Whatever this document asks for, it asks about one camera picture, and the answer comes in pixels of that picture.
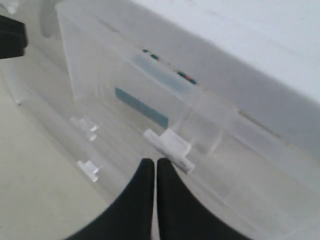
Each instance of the gray floor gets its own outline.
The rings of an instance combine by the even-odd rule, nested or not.
[[[58,240],[108,204],[19,110],[0,76],[0,240]]]

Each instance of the black object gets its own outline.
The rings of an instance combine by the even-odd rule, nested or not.
[[[157,212],[161,240],[249,240],[207,210],[165,158],[157,162]]]
[[[0,15],[0,59],[23,56],[27,45],[25,24]]]
[[[150,240],[154,187],[155,164],[143,159],[114,203],[68,240]]]

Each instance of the plastic storage box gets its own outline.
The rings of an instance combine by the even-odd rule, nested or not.
[[[30,46],[25,57],[1,62],[1,70],[16,102],[110,202],[142,158],[165,154],[187,162],[179,165],[187,173],[194,166],[192,174],[179,172],[191,191],[252,239],[284,238],[320,220],[319,164],[138,41],[138,28],[136,37],[126,31],[140,13],[158,19],[151,11],[123,0],[67,1],[56,9],[55,38],[39,37],[30,13],[21,16],[33,32]],[[143,21],[132,24],[152,31]]]

